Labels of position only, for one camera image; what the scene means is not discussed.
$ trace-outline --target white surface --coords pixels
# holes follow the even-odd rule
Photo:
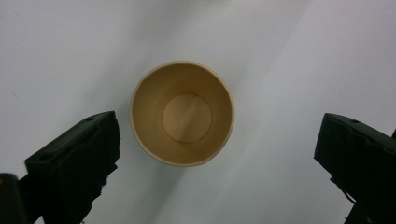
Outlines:
[[[325,112],[391,134],[396,2],[0,1],[0,172],[115,110],[121,158],[86,223],[344,223],[351,203],[313,160]],[[228,83],[235,124],[209,163],[176,168],[133,137],[129,101],[161,63]]]

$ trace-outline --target white table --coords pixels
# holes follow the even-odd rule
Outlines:
[[[81,119],[115,110],[119,169],[86,223],[344,223],[352,204],[313,160],[331,112],[396,126],[396,2],[1,1],[0,172]],[[229,85],[235,123],[209,163],[177,168],[136,142],[129,103],[161,63]]]

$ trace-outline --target kraft paper cup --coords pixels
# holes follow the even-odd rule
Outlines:
[[[200,165],[226,144],[233,128],[233,99],[209,68],[165,63],[136,86],[130,119],[137,141],[155,159],[175,166]]]

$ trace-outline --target black plastic part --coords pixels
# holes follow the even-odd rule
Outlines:
[[[325,114],[315,160],[373,223],[396,223],[394,138],[357,120]]]
[[[120,131],[114,111],[88,117],[29,157],[46,224],[79,224],[117,169]],[[33,207],[26,200],[28,207]]]
[[[349,215],[346,218],[345,224],[373,224],[371,220],[359,209],[357,205],[354,205]]]
[[[0,223],[28,223],[15,175],[0,174],[0,200]]]

